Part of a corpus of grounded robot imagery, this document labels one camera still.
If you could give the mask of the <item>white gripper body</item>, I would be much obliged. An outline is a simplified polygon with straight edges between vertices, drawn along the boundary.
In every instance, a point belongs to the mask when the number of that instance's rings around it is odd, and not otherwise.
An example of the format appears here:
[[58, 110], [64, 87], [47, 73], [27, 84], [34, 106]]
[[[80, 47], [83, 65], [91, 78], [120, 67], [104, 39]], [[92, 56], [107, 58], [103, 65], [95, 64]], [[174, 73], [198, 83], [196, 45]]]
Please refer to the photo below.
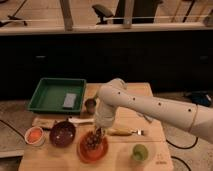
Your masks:
[[94, 115], [94, 124], [97, 128], [110, 128], [114, 121], [117, 108], [105, 103], [100, 103]]

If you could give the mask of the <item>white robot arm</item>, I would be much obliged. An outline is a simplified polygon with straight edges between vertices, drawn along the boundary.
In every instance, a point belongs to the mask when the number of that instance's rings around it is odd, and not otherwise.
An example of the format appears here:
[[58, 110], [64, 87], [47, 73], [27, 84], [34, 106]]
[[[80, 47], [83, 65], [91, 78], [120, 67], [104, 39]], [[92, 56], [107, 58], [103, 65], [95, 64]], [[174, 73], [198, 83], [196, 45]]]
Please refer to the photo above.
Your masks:
[[100, 102], [95, 112], [97, 128], [114, 124], [118, 107], [131, 109], [153, 119], [170, 124], [213, 144], [213, 109], [189, 102], [181, 102], [129, 92], [126, 83], [115, 78], [100, 86]]

